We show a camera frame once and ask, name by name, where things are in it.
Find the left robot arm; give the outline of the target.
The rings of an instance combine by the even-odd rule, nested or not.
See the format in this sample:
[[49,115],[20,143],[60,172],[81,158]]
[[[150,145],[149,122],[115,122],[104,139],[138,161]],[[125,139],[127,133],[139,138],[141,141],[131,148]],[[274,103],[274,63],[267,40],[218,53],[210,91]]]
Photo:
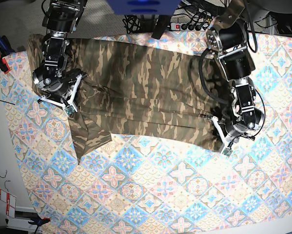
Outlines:
[[[249,43],[248,26],[253,26],[246,0],[233,0],[221,16],[213,19],[206,30],[207,48],[200,56],[198,72],[205,93],[223,104],[222,117],[211,117],[217,135],[222,141],[220,153],[229,157],[232,145],[243,137],[255,140],[262,130],[266,111],[255,106],[255,100],[261,96],[250,74],[255,65],[250,51],[257,52]],[[231,97],[214,95],[206,86],[202,72],[202,63],[207,54],[212,54],[222,77],[229,83]]]

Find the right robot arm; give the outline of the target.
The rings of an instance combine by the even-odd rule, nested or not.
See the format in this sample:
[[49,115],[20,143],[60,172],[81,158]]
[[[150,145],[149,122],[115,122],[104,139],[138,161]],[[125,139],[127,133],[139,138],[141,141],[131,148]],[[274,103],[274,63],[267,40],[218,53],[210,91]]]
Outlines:
[[66,71],[68,55],[65,50],[70,45],[67,35],[75,31],[86,3],[85,0],[51,0],[47,10],[41,8],[42,25],[47,34],[42,41],[43,60],[33,71],[33,82],[46,93],[38,102],[56,105],[67,116],[78,111],[75,96],[81,80],[87,76],[80,69]]

